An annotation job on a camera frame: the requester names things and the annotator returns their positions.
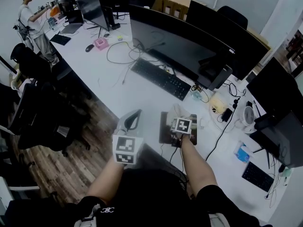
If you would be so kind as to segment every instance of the forearm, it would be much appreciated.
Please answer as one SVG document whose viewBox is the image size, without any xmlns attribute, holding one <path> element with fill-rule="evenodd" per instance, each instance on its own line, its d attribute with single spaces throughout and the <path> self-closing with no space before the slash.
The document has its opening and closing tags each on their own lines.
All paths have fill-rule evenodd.
<svg viewBox="0 0 303 227">
<path fill-rule="evenodd" d="M 47 11 L 47 8 L 41 10 L 37 14 L 33 15 L 32 17 L 29 18 L 31 22 L 35 22 L 38 18 L 40 18 L 45 12 Z"/>
<path fill-rule="evenodd" d="M 114 161 L 111 157 L 101 174 L 89 187 L 88 196 L 100 198 L 108 204 L 115 196 L 120 185 L 124 165 Z"/>
<path fill-rule="evenodd" d="M 195 196 L 205 186 L 217 185 L 213 170 L 186 136 L 183 138 L 181 150 L 185 171 Z"/>
</svg>

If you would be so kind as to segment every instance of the black t-shirt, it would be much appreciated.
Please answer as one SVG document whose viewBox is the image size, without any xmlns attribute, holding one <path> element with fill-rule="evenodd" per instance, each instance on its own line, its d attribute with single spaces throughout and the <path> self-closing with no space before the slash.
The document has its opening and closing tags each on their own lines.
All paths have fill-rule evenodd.
<svg viewBox="0 0 303 227">
<path fill-rule="evenodd" d="M 88 217 L 97 204 L 100 204 L 95 213 L 98 227 L 162 223 L 210 227 L 209 213 L 222 213 L 231 227 L 259 227 L 258 220 L 239 210 L 218 186 L 206 186 L 195 200 L 190 200 L 179 178 L 161 170 L 126 171 L 115 198 L 108 206 L 92 196 L 69 206 L 66 214 L 68 226 Z"/>
</svg>

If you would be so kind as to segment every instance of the man in white shirt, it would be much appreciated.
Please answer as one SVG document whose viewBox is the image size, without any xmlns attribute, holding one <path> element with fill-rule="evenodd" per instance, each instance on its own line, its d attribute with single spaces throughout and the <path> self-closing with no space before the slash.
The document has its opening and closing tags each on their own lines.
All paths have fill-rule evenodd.
<svg viewBox="0 0 303 227">
<path fill-rule="evenodd" d="M 38 18 L 40 18 L 51 7 L 47 6 L 45 9 L 34 15 L 32 10 L 28 7 L 29 2 L 31 1 L 32 0 L 23 0 L 23 3 L 18 11 L 18 19 L 24 27 L 29 27 L 29 37 L 34 40 L 41 51 L 41 54 L 51 62 L 52 66 L 54 66 L 59 62 L 59 59 L 54 54 L 55 50 L 50 44 L 48 38 L 45 36 L 43 27 L 38 21 Z"/>
</svg>

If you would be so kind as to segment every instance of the laptop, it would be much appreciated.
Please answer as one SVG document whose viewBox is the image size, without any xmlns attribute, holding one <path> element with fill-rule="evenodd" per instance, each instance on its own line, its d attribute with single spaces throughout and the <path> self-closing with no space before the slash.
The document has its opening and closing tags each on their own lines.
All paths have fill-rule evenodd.
<svg viewBox="0 0 303 227">
<path fill-rule="evenodd" d="M 83 18 L 80 10 L 74 10 L 66 12 L 66 17 L 68 22 L 70 23 L 67 25 L 64 30 L 61 31 L 61 34 L 73 34 L 75 33 L 82 25 L 83 25 Z"/>
</svg>

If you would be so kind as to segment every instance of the orange object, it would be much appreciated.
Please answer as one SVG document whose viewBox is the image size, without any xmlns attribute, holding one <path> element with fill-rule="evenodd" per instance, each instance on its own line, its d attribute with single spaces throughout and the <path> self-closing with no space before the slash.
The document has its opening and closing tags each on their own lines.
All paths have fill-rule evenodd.
<svg viewBox="0 0 303 227">
<path fill-rule="evenodd" d="M 50 16 L 51 17 L 53 17 L 53 16 L 55 16 L 57 13 L 60 13 L 60 10 L 59 10 L 59 8 L 58 7 L 54 7 L 52 10 L 51 10 L 51 12 L 50 12 Z"/>
</svg>

